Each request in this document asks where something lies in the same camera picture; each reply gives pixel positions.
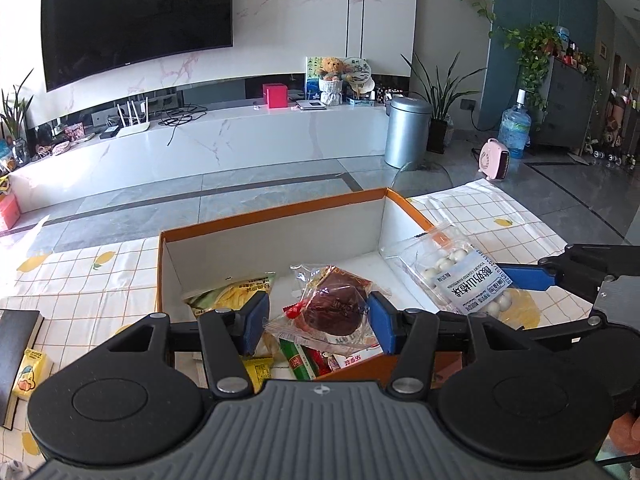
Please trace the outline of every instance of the blue water bottle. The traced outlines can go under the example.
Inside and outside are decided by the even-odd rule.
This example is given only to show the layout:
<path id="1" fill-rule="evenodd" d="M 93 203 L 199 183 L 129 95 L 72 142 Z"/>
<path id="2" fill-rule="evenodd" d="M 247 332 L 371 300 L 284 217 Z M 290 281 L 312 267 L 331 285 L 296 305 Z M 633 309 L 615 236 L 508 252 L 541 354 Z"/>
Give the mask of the blue water bottle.
<path id="1" fill-rule="evenodd" d="M 518 101 L 513 108 L 504 111 L 500 123 L 498 140 L 507 147 L 513 158 L 522 158 L 524 147 L 529 142 L 531 117 L 524 106 L 526 96 L 526 90 L 518 92 Z"/>

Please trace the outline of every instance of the white marble tv console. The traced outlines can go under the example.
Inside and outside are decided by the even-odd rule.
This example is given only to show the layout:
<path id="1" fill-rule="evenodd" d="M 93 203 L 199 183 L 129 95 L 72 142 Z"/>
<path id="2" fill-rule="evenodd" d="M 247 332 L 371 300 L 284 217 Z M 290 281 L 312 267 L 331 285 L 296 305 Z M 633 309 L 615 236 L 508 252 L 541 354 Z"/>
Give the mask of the white marble tv console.
<path id="1" fill-rule="evenodd" d="M 153 123 L 123 138 L 94 138 L 14 171 L 23 212 L 149 182 L 283 162 L 381 155 L 383 106 L 302 111 L 253 107 L 215 110 L 193 123 Z"/>

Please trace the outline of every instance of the black notebook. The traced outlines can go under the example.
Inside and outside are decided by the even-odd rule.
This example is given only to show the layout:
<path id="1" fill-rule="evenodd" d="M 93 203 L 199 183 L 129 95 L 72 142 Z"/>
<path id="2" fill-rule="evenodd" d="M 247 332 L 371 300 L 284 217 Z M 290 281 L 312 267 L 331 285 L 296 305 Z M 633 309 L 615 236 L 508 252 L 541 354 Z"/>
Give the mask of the black notebook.
<path id="1" fill-rule="evenodd" d="M 27 348 L 32 348 L 42 316 L 37 310 L 0 308 L 0 424 L 14 427 L 17 397 L 12 395 L 15 377 Z"/>

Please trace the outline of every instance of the white checkered tablecloth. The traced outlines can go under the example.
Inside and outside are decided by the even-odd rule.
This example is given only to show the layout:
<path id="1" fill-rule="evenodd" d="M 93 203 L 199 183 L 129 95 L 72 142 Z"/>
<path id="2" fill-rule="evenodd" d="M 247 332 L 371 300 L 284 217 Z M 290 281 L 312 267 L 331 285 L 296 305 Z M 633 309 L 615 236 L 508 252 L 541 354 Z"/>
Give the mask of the white checkered tablecloth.
<path id="1" fill-rule="evenodd" d="M 537 216 L 486 180 L 417 196 L 410 202 L 434 224 L 449 221 L 457 225 L 499 264 L 535 264 L 540 258 L 562 253 L 566 245 Z M 542 311 L 540 326 L 581 319 L 593 306 L 558 286 L 530 294 Z"/>
<path id="2" fill-rule="evenodd" d="M 431 222 L 447 219 L 458 225 L 498 263 L 535 263 L 561 253 L 565 245 L 485 180 L 410 201 Z M 52 359 L 52 373 L 155 308 L 158 237 L 33 258 L 21 258 L 20 247 L 16 251 L 0 261 L 0 308 L 40 311 L 45 321 L 34 347 Z M 541 326 L 580 319 L 591 308 L 555 286 L 531 295 L 542 311 Z M 0 462 L 13 458 L 36 468 L 42 455 L 32 455 L 22 445 L 28 432 L 26 412 L 27 402 L 19 400 L 14 430 L 0 428 Z"/>

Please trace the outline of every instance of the black tv screen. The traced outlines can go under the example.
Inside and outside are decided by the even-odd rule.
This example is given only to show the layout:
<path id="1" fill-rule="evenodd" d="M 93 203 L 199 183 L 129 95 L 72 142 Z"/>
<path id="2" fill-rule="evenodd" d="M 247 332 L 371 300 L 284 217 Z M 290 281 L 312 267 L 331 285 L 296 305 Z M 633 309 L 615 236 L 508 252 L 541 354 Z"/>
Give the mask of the black tv screen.
<path id="1" fill-rule="evenodd" d="M 155 57 L 232 45 L 231 0 L 42 0 L 47 91 Z"/>

